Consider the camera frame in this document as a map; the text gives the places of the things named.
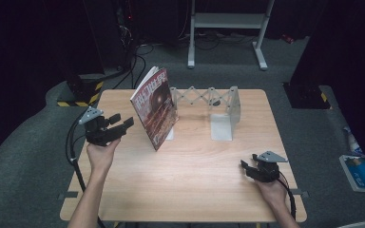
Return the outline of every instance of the red book cover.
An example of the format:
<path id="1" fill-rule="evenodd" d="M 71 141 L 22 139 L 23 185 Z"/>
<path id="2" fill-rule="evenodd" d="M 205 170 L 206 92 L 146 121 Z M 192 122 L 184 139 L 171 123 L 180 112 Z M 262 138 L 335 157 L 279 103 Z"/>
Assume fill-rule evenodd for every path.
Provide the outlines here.
<path id="1" fill-rule="evenodd" d="M 165 68 L 152 67 L 130 101 L 155 150 L 158 150 L 177 121 Z"/>

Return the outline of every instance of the gray carpet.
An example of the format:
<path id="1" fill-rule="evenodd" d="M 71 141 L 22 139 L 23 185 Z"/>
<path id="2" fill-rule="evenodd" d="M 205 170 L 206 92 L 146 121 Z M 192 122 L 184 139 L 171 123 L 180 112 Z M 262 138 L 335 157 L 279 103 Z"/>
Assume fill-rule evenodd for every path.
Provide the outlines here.
<path id="1" fill-rule="evenodd" d="M 293 109 L 282 82 L 289 82 L 306 40 L 288 45 L 280 40 L 264 40 L 262 50 L 269 66 L 260 71 L 249 42 L 220 44 L 196 52 L 196 67 L 186 67 L 187 47 L 141 47 L 146 73 L 152 66 L 166 67 L 176 88 L 260 88 L 265 90 L 279 133 L 292 164 L 298 187 L 309 193 L 304 198 L 308 218 L 301 227 L 337 227 L 365 220 L 365 194 L 352 191 L 338 161 L 349 154 L 342 127 L 346 125 L 328 86 L 326 93 L 333 109 Z M 211 47 L 212 43 L 198 42 Z M 138 59 L 134 75 L 143 62 Z M 105 81 L 111 89 L 122 77 Z M 0 227 L 66 227 L 59 217 L 73 169 L 65 157 L 65 140 L 71 123 L 85 109 L 59 107 L 56 98 L 64 87 L 59 84 L 47 94 L 47 106 L 22 123 L 0 147 Z M 131 77 L 118 88 L 131 88 Z M 76 136 L 82 135 L 78 128 Z M 80 151 L 82 141 L 76 144 Z M 142 223 L 141 227 L 173 227 L 178 224 Z M 231 227 L 237 224 L 192 224 L 192 227 Z M 255 227 L 240 224 L 240 227 Z"/>

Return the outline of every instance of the metal stand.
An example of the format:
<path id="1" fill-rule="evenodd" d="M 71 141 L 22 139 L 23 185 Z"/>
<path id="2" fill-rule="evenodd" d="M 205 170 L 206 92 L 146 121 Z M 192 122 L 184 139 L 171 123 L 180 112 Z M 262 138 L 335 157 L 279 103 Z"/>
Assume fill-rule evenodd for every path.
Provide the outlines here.
<path id="1" fill-rule="evenodd" d="M 204 101 L 208 110 L 215 106 L 225 105 L 224 113 L 210 114 L 211 138 L 215 141 L 233 141 L 233 132 L 236 124 L 240 121 L 240 97 L 239 89 L 236 86 L 220 94 L 214 87 L 209 87 L 205 92 L 200 93 L 195 87 L 191 86 L 181 93 L 176 87 L 171 87 L 171 94 L 175 106 L 178 103 L 186 101 L 194 104 L 198 101 Z M 194 98 L 189 98 L 188 94 L 194 93 Z"/>
<path id="2" fill-rule="evenodd" d="M 262 44 L 272 7 L 275 0 L 269 0 L 265 13 L 242 14 L 242 13 L 196 13 L 195 0 L 192 0 L 190 42 L 188 49 L 188 68 L 195 67 L 195 28 L 228 28 L 228 29 L 259 29 L 259 39 L 253 42 L 261 70 L 266 70 L 260 45 Z"/>

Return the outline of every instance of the white shelf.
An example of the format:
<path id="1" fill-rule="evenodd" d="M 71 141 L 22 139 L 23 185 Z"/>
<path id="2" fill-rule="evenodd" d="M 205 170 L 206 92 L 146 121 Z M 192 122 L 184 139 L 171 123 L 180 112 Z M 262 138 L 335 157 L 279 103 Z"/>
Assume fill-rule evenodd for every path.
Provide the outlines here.
<path id="1" fill-rule="evenodd" d="M 265 14 L 196 13 L 195 28 L 260 29 Z"/>

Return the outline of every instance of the yellow black hazard tape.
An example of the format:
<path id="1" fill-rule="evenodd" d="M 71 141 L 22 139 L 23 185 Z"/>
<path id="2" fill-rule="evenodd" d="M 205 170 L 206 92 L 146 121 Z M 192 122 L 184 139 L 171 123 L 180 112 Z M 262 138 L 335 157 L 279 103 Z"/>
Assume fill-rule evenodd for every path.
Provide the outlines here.
<path id="1" fill-rule="evenodd" d="M 59 106 L 90 106 L 97 102 L 100 95 L 100 90 L 103 87 L 103 82 L 98 83 L 92 91 L 90 91 L 91 96 L 89 99 L 85 99 L 84 101 L 57 101 Z"/>

